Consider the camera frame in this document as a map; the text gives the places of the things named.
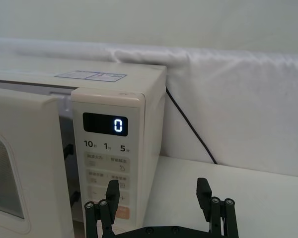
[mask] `microwave top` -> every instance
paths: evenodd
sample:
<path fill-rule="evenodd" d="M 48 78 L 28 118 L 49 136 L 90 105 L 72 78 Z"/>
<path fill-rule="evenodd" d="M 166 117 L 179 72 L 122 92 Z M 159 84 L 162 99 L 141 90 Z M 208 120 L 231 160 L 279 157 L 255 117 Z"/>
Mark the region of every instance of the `microwave top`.
<path fill-rule="evenodd" d="M 165 83 L 162 65 L 57 59 L 0 53 L 0 81 L 146 94 Z"/>

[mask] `white microwave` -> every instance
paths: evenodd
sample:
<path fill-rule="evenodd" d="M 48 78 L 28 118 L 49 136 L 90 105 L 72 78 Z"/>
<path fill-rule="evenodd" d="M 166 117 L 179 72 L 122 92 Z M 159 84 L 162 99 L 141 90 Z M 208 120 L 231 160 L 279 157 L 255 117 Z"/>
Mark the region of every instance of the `white microwave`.
<path fill-rule="evenodd" d="M 117 179 L 116 232 L 142 225 L 160 153 L 166 68 L 0 54 L 0 238 L 73 238 Z M 63 148 L 75 145 L 64 162 Z M 80 189 L 71 210 L 69 194 Z"/>

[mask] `orange button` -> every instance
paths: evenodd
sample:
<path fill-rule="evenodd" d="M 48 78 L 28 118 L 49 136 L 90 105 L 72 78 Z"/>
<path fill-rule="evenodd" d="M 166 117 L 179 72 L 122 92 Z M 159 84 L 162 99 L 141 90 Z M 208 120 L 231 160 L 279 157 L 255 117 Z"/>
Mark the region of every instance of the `orange button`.
<path fill-rule="evenodd" d="M 128 220 L 130 217 L 130 209 L 128 207 L 118 206 L 116 217 Z"/>

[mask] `white wall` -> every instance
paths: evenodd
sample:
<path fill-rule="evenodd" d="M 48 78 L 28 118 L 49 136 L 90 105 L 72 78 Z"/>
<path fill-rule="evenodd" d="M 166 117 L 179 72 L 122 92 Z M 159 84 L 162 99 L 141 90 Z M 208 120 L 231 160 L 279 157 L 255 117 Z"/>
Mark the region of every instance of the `white wall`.
<path fill-rule="evenodd" d="M 298 0 L 0 0 L 0 37 L 298 53 Z"/>

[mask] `microwave door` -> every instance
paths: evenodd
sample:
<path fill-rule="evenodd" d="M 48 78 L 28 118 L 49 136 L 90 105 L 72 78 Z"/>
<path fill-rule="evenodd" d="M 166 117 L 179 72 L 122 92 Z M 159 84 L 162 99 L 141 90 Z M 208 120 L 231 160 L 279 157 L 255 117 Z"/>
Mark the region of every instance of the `microwave door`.
<path fill-rule="evenodd" d="M 74 238 L 57 99 L 0 89 L 0 238 Z"/>

